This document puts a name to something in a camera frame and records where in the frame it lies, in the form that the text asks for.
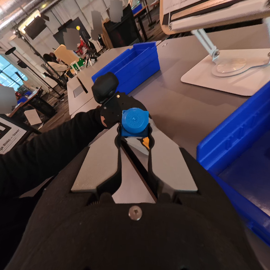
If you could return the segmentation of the large black display screen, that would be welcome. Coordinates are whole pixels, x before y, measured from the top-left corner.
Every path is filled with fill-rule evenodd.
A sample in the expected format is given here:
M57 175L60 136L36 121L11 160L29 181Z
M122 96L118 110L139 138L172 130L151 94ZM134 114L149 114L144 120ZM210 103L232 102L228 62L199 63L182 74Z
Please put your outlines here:
M78 17L74 20L70 19L61 25L53 37L60 45L65 45L66 49L71 51L77 50L81 38L86 43L90 39L89 33Z

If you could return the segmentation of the person's left forearm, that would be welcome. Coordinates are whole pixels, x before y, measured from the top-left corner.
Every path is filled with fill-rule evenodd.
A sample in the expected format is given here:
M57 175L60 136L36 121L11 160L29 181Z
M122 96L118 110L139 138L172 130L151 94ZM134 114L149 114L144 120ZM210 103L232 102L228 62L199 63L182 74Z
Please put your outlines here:
M19 197L59 173L105 128L98 107L1 154L1 201Z

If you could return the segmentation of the framed marker sign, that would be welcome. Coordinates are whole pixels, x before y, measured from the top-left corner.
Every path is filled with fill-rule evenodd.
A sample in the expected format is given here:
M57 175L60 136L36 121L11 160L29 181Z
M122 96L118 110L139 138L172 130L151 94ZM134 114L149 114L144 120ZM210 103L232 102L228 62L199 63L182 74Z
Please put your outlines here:
M29 126L5 114L0 116L0 154L10 151L26 135Z

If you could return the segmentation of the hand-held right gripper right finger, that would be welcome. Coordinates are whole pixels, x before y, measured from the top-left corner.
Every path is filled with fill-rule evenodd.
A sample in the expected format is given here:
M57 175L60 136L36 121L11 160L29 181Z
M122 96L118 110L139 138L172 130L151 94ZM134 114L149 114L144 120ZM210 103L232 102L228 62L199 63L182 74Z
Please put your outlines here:
M169 194L196 193L198 187L184 160L180 147L155 124L149 124L148 176L157 198Z

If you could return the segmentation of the large window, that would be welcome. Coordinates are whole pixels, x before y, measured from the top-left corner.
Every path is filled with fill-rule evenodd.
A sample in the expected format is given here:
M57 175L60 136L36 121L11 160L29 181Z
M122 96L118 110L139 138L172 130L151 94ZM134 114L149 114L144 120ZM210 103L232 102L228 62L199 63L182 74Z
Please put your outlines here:
M15 91L27 81L27 76L0 55L0 84L12 87Z

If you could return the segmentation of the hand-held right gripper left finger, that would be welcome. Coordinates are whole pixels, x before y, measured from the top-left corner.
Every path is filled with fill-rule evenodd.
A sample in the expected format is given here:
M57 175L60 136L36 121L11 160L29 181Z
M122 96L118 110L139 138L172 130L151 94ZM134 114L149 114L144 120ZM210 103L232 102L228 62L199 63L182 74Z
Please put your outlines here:
M103 193L113 195L122 184L120 153L121 126L115 124L89 147L75 182L73 193Z

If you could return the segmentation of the printed instruction sheet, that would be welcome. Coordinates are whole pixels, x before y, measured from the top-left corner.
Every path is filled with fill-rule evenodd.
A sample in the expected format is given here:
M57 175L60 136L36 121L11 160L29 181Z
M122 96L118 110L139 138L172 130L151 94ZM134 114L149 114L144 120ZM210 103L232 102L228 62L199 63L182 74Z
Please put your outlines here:
M164 0L163 1L163 14L168 14L171 12L182 12L187 11L197 12L205 9L209 5L211 5L213 1L206 0Z

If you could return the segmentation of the white stand with instruction sheet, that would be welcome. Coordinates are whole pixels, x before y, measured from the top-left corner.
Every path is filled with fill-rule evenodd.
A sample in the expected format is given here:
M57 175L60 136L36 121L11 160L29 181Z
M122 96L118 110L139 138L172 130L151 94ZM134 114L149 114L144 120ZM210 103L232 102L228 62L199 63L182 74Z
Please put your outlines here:
M240 96L252 96L269 82L269 50L218 49L205 32L206 28L263 19L269 36L269 1L213 1L197 12L163 14L160 1L160 24L167 35L190 31L208 56L181 77L182 83L219 90Z

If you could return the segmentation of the black tripod stand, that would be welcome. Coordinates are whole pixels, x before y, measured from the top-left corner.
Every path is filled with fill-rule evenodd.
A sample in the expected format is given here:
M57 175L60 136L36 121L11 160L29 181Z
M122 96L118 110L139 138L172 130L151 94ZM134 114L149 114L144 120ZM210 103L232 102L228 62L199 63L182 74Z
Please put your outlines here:
M60 94L58 93L55 89L53 89L43 78L41 78L33 69L31 69L25 62L23 62L14 52L16 51L16 47L12 47L9 50L7 50L5 52L5 55L10 55L13 54L17 59L18 59L18 66L23 68L23 69L27 69L30 70L39 80L41 80L47 87L49 90L54 91L57 95L58 95L58 99L62 99L64 97L64 93Z

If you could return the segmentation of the black hanging monitor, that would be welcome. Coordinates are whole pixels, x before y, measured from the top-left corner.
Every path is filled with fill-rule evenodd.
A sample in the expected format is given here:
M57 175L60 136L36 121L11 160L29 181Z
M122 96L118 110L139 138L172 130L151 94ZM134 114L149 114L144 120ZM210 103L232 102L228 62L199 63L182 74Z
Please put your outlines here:
M32 40L34 40L46 27L46 21L42 17L37 16L25 27L24 31Z

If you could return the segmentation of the black mesh office chair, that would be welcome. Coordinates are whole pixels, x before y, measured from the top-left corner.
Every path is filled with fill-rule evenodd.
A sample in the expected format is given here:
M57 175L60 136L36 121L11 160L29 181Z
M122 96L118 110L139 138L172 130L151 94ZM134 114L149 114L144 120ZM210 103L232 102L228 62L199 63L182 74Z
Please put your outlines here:
M123 9L120 22L103 21L104 34L109 37L109 47L121 48L143 42L137 28L130 4Z

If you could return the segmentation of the blue mega block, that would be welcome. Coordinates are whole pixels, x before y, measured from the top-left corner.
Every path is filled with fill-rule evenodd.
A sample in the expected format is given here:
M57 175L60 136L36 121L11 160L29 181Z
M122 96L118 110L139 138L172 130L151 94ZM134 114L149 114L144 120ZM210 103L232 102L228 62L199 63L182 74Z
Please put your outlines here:
M143 139L148 137L149 112L140 108L122 111L121 136Z

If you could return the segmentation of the pale wooden curved board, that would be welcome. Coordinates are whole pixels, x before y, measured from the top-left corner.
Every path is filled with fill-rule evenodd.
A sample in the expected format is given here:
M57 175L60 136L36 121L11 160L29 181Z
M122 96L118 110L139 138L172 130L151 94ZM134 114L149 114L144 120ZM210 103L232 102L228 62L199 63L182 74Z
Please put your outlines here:
M79 61L77 54L72 50L68 50L63 44L59 45L59 47L54 51L54 54L68 66L70 66L73 62Z

